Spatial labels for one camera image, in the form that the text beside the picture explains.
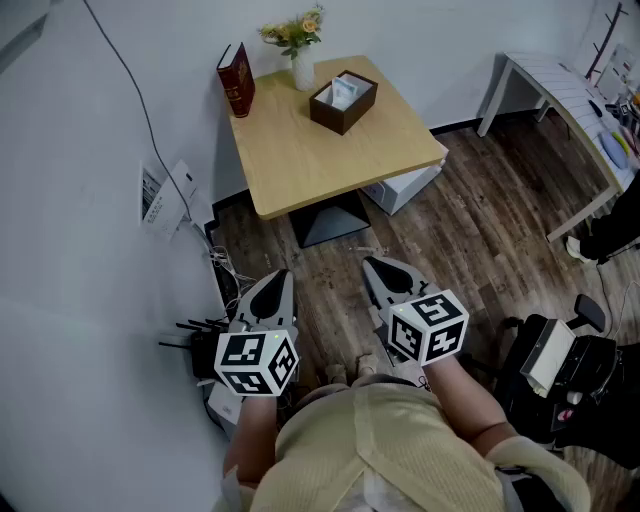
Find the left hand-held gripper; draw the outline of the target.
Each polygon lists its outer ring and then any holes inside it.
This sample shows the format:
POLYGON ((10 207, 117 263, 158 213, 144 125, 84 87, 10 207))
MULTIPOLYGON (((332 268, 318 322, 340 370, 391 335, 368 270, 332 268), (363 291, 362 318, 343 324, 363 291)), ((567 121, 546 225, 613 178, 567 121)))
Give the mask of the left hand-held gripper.
POLYGON ((235 320, 219 335, 216 379, 239 397, 279 397, 299 380, 294 277, 277 270, 241 298, 235 320), (275 323, 273 326, 249 323, 275 323))

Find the dark brown tissue box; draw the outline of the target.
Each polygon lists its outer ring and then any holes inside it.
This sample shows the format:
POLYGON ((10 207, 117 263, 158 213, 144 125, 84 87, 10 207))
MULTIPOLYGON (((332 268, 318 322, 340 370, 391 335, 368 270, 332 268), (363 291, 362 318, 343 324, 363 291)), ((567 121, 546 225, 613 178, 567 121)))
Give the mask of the dark brown tissue box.
POLYGON ((358 87, 358 97, 345 111, 333 108, 330 103, 331 81, 309 99, 310 119, 339 134, 346 134, 375 104, 378 83, 345 70, 340 75, 358 87))

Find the white plastic bag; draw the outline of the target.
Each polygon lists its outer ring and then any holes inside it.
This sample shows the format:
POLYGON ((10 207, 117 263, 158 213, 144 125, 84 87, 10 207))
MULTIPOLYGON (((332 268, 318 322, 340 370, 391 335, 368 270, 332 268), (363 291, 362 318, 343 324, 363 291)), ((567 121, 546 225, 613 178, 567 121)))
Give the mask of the white plastic bag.
POLYGON ((341 111, 348 109, 358 97, 358 87, 349 81, 335 77, 331 81, 330 103, 341 111))

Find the person's left forearm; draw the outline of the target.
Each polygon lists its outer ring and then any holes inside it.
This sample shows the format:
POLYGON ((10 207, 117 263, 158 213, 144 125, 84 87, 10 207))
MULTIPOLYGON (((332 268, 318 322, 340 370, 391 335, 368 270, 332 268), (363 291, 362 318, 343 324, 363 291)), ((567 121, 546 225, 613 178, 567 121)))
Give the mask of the person's left forearm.
POLYGON ((247 397, 224 459, 224 475, 236 470, 240 484, 257 488, 275 464, 277 436, 276 398, 247 397))

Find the person's right forearm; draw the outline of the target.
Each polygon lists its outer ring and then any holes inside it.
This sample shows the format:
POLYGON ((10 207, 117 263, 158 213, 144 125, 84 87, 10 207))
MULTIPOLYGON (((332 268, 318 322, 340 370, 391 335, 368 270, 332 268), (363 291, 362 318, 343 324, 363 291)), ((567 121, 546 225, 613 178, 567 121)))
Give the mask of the person's right forearm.
POLYGON ((517 435, 500 404, 454 356, 424 366, 423 372, 453 430, 482 456, 517 435))

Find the black and white rectangular block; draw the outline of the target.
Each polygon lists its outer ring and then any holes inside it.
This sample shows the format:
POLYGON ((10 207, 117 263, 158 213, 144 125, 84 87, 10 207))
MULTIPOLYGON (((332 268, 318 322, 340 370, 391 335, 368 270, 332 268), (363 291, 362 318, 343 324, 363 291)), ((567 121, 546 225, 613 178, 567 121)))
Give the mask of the black and white rectangular block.
POLYGON ((575 339, 576 335, 564 321, 546 321, 520 369, 535 394, 547 397, 575 339))

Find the black router with antennas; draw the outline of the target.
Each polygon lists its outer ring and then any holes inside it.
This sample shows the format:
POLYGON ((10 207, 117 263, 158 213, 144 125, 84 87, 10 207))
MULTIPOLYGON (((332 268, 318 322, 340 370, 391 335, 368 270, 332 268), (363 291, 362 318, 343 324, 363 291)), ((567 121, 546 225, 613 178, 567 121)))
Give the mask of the black router with antennas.
POLYGON ((229 332, 230 323, 225 317, 216 320, 206 318, 203 322, 188 319, 186 323, 176 323, 176 327, 187 332, 186 342, 177 344, 159 341, 158 345, 187 351, 191 356, 192 373, 195 378, 220 381, 221 378, 215 370, 215 357, 219 338, 229 332))

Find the white floor device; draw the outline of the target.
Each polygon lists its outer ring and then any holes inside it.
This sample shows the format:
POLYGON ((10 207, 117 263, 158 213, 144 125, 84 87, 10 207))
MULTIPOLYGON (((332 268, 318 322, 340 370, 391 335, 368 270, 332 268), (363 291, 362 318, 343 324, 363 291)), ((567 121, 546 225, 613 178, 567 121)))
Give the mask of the white floor device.
POLYGON ((236 430, 243 400, 223 383, 213 384, 207 405, 215 413, 228 439, 233 437, 236 430))

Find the person's yellow knit cardigan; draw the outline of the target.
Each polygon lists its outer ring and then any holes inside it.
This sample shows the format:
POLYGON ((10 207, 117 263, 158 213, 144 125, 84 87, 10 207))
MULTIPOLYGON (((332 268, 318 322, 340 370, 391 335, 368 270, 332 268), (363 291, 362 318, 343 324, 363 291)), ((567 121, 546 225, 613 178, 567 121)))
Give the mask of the person's yellow knit cardigan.
POLYGON ((482 455, 447 422, 436 396, 375 383, 304 406, 275 440, 256 488, 236 469, 213 512, 589 512, 587 484, 526 437, 482 455))

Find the white ribbed vase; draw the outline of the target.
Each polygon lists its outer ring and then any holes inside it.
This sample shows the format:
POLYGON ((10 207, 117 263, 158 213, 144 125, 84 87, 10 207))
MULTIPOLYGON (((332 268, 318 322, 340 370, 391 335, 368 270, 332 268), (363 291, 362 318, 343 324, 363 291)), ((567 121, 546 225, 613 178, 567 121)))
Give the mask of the white ribbed vase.
POLYGON ((297 90, 309 91, 314 88, 314 55, 310 46, 297 49, 296 56, 292 59, 292 75, 297 90))

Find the pale blue plate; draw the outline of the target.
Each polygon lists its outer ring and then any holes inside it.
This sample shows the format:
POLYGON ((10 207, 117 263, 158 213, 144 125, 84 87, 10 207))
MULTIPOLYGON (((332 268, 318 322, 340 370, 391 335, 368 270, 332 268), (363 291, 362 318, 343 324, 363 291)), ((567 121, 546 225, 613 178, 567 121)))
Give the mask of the pale blue plate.
POLYGON ((628 166, 628 158, 624 147, 615 138, 615 133, 603 130, 599 134, 601 145, 612 162, 620 169, 628 166))

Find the white desk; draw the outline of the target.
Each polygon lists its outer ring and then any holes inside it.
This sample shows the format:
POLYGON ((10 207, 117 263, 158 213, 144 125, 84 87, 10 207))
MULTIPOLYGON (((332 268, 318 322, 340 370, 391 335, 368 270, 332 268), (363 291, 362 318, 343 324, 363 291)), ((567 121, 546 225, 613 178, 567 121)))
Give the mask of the white desk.
POLYGON ((599 92, 577 73, 564 64, 560 58, 521 52, 507 52, 506 63, 499 81, 490 98, 484 117, 477 129, 477 134, 485 136, 502 104, 509 79, 513 75, 522 77, 540 95, 543 105, 537 119, 541 120, 547 110, 554 109, 565 121, 570 133, 588 152, 600 174, 606 179, 607 186, 566 222, 546 235, 549 242, 563 237, 569 230, 594 214, 618 194, 625 192, 630 186, 636 171, 640 169, 640 161, 625 151, 628 166, 618 168, 604 151, 599 134, 603 131, 615 133, 615 138, 622 139, 622 127, 605 108, 605 100, 599 92), (598 118, 588 103, 593 100, 602 110, 603 117, 598 118))

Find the yellow flower bouquet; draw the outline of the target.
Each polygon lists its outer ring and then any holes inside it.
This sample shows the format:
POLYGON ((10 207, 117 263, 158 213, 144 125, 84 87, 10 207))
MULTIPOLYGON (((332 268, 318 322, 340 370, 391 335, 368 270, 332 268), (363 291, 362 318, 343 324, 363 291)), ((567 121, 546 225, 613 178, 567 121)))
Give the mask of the yellow flower bouquet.
POLYGON ((294 60, 303 50, 321 42, 319 33, 324 15, 324 7, 316 4, 286 22, 263 25, 258 29, 258 34, 264 43, 282 48, 281 55, 294 60))

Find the dark red coat rack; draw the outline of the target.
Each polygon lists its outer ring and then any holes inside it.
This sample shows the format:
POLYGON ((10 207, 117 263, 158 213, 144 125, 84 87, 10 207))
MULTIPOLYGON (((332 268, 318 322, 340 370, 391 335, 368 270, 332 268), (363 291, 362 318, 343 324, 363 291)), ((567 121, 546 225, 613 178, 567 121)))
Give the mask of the dark red coat rack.
POLYGON ((600 44, 596 44, 593 43, 593 47, 596 51, 595 56, 587 70, 587 72, 584 75, 584 78, 587 81, 591 81, 592 75, 594 73, 597 73, 596 67, 599 64, 599 61, 601 59, 601 57, 603 56, 610 40, 611 37, 616 29, 616 26, 620 20, 620 18, 622 16, 628 16, 629 13, 625 10, 624 8, 624 4, 621 0, 616 0, 616 5, 615 5, 615 11, 613 12, 612 15, 609 15, 608 11, 604 12, 604 16, 606 18, 606 21, 608 23, 608 28, 607 31, 605 33, 605 35, 602 38, 602 41, 600 44))

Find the black table pedestal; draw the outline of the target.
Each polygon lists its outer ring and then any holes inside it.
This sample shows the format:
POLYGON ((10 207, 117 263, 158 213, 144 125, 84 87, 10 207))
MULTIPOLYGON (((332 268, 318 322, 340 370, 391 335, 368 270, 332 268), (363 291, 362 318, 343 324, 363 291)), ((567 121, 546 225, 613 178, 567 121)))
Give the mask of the black table pedestal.
POLYGON ((288 216, 300 248, 370 227, 369 217, 355 190, 302 207, 288 216))

